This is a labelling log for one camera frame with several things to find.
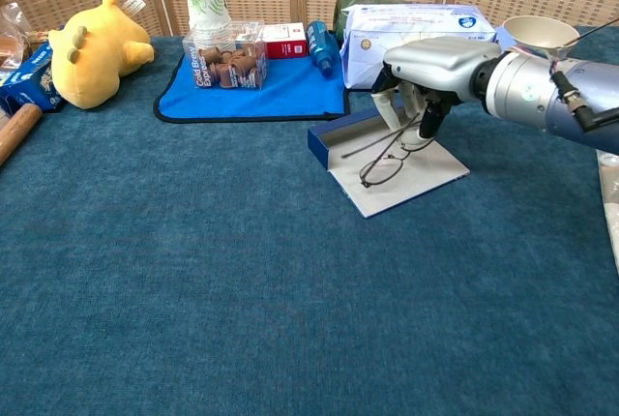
blue spray bottle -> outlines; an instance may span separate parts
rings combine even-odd
[[[323,76],[331,77],[339,57],[335,38],[329,34],[327,26],[322,21],[308,24],[306,32],[311,62],[318,67]]]

stuffed animal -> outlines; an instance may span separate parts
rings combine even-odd
[[[49,32],[54,87],[79,108],[99,106],[116,94],[120,77],[155,59],[148,33],[118,3],[103,0]]]

glasses lens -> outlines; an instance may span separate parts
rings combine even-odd
[[[366,164],[359,173],[361,180],[371,185],[382,184],[388,181],[398,174],[399,170],[402,168],[402,160],[394,158],[380,160],[370,169],[372,164],[373,162]]]

wooden rolling pin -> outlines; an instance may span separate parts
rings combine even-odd
[[[43,112],[35,104],[24,104],[9,122],[0,129],[0,165],[17,148],[25,136],[41,119]]]

green bag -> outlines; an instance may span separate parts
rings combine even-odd
[[[388,4],[388,3],[408,3],[404,0],[338,0],[336,2],[336,9],[333,13],[333,32],[336,35],[338,46],[341,46],[344,42],[344,28],[346,27],[346,19],[348,18],[348,12],[346,8],[357,4]]]

